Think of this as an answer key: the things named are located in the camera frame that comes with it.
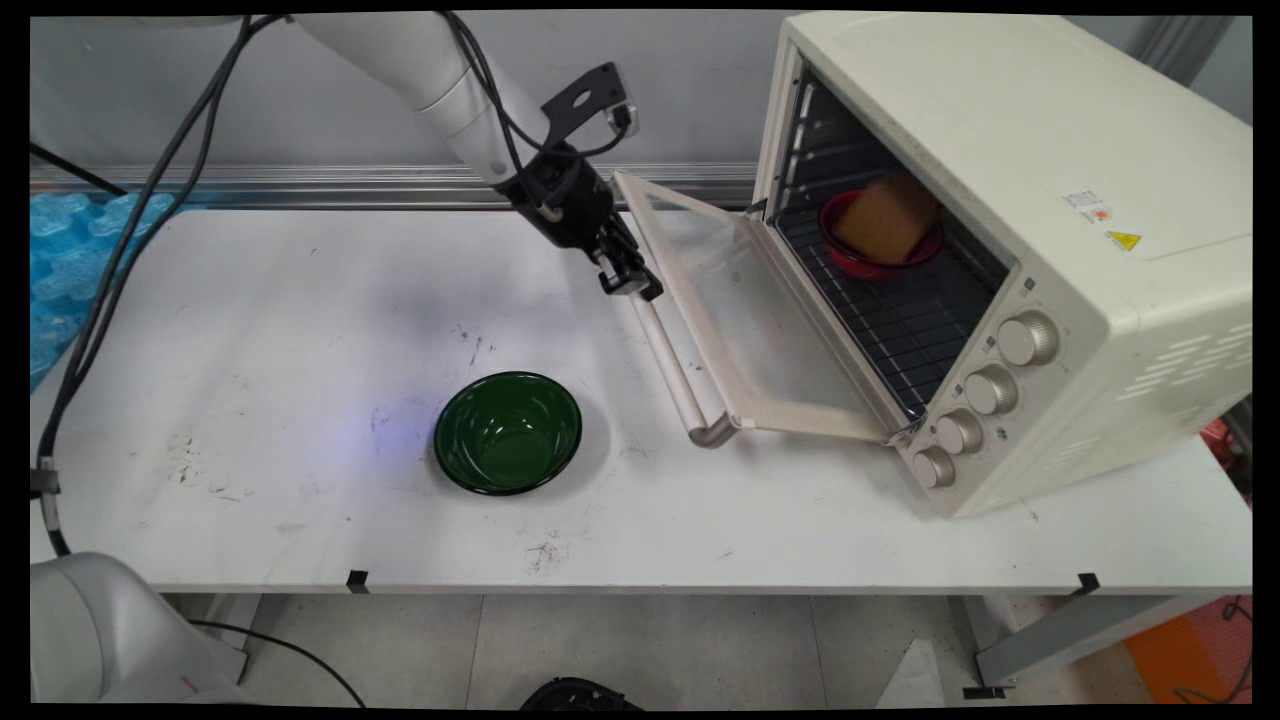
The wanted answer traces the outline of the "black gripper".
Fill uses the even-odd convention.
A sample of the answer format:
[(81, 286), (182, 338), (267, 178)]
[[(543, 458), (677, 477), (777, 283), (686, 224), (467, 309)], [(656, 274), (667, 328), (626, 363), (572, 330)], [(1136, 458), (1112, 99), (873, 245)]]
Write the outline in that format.
[(494, 186), (515, 210), (558, 249), (596, 261), (602, 290), (653, 301), (664, 286), (649, 269), (637, 241), (614, 209), (613, 191), (571, 143), (524, 159), (520, 173)]

